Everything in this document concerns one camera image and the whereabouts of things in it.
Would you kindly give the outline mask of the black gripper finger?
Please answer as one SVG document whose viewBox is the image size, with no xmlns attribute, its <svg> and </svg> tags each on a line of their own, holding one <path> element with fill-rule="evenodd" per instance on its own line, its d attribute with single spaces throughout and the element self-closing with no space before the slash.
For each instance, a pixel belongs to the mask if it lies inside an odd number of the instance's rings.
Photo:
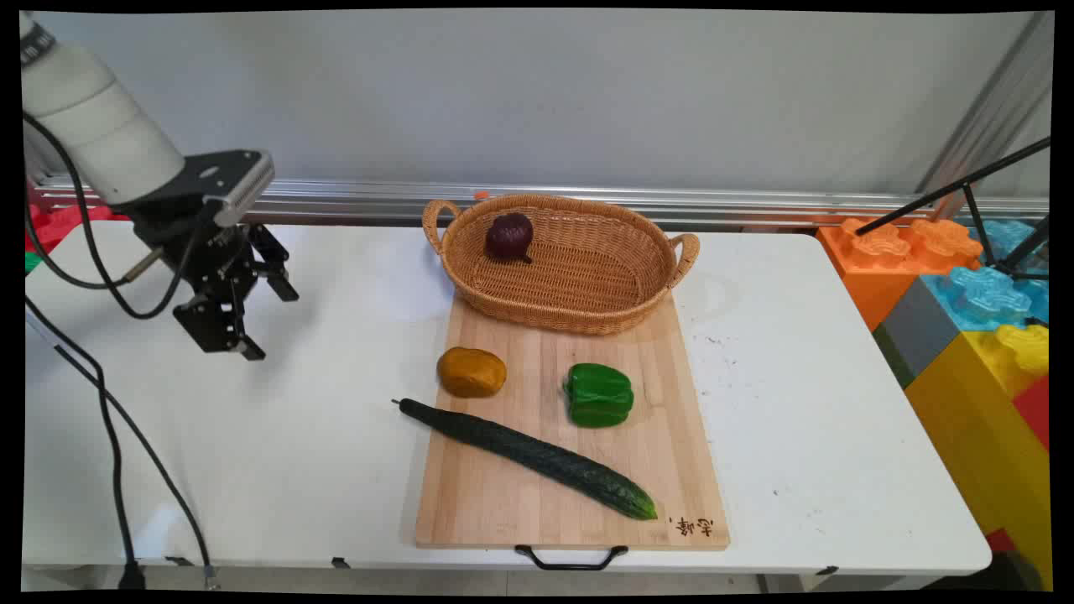
<svg viewBox="0 0 1074 604">
<path fill-rule="evenodd" d="M 290 259 L 290 253 L 284 248 L 277 238 L 274 238 L 268 228 L 261 222 L 253 222 L 247 230 L 249 243 L 252 244 L 261 261 L 253 263 L 253 272 L 260 278 L 268 282 L 268 287 L 284 302 L 295 302 L 300 294 L 290 282 L 285 263 Z"/>
<path fill-rule="evenodd" d="M 203 353 L 240 353 L 249 361 L 266 358 L 245 330 L 244 305 L 235 294 L 195 294 L 175 306 L 173 316 Z"/>
</svg>

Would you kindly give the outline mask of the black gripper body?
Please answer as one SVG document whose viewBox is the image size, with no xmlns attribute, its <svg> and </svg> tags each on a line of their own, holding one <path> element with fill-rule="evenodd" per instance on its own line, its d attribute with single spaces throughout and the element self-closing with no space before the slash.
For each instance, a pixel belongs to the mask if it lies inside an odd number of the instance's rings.
<svg viewBox="0 0 1074 604">
<path fill-rule="evenodd" d="M 218 294 L 229 272 L 253 259 L 245 226 L 222 228 L 215 222 L 221 206 L 134 206 L 132 221 L 139 240 L 157 253 L 172 271 L 164 297 L 154 307 L 166 310 L 185 282 L 195 294 Z"/>
</svg>

